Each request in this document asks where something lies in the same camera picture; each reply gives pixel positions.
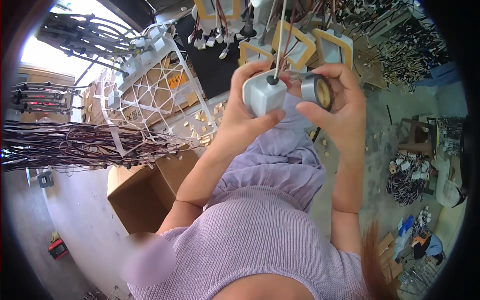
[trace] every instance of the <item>silver tape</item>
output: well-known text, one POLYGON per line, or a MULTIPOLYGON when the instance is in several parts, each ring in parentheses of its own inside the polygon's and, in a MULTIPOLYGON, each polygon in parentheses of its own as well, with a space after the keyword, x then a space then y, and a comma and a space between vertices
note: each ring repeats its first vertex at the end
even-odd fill
POLYGON ((332 109, 333 93, 330 85, 328 84, 323 75, 314 74, 311 76, 307 76, 304 80, 302 80, 301 97, 304 101, 314 102, 327 111, 330 111, 332 109), (328 91, 325 91, 325 93, 323 93, 322 95, 318 94, 317 85, 319 82, 324 83, 322 84, 323 88, 328 89, 328 91), (320 101, 320 99, 326 95, 328 95, 328 105, 324 105, 320 101))

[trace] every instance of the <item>orange sticker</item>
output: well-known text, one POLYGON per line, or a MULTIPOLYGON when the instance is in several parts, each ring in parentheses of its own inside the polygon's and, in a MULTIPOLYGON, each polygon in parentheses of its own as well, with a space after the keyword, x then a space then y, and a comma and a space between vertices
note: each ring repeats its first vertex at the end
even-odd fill
POLYGON ((185 76, 185 74, 182 74, 182 75, 177 75, 173 78, 170 78, 168 79, 168 86, 170 87, 171 90, 175 89, 177 86, 179 86, 180 84, 183 84, 187 82, 187 78, 185 76))

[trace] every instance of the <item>purple knit top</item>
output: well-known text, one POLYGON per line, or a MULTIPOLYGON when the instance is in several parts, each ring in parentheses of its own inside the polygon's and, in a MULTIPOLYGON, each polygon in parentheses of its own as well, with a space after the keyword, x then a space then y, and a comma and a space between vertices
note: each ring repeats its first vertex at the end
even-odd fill
POLYGON ((223 193, 191 226, 163 234, 177 252, 172 275, 151 287, 129 285, 137 300, 211 299, 244 276, 278 274, 315 299, 366 295, 360 257, 338 251, 287 193, 248 186, 223 193))

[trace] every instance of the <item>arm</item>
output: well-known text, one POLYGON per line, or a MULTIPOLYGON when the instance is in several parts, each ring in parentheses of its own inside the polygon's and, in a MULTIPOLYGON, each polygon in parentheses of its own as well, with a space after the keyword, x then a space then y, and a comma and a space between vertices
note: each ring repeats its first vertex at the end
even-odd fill
POLYGON ((363 152, 358 157, 340 154, 332 193, 330 242, 345 252, 360 254, 361 232, 358 212, 362 201, 363 152))
POLYGON ((272 110, 252 119, 242 100, 243 83, 266 68, 267 61, 255 61, 238 68, 232 76, 230 97, 212 145, 187 175, 177 192, 177 199, 157 234, 172 228, 190 226, 203 212, 203 206, 227 170, 233 158, 243 153, 257 136, 275 127, 285 111, 272 110))
POLYGON ((338 250, 360 254, 358 212, 363 194, 366 99, 346 65, 326 64, 313 72, 328 78, 335 96, 335 114, 311 102, 299 103, 297 110, 324 129, 340 152, 332 193, 330 242, 338 250))

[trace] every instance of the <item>brown hair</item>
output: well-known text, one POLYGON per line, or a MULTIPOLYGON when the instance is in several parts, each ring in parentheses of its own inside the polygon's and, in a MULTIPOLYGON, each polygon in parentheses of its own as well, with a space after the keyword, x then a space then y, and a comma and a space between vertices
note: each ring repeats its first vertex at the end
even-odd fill
POLYGON ((395 288, 389 285, 380 267, 378 251, 378 221, 374 220, 363 233, 361 269, 363 280, 372 300, 399 299, 395 288))

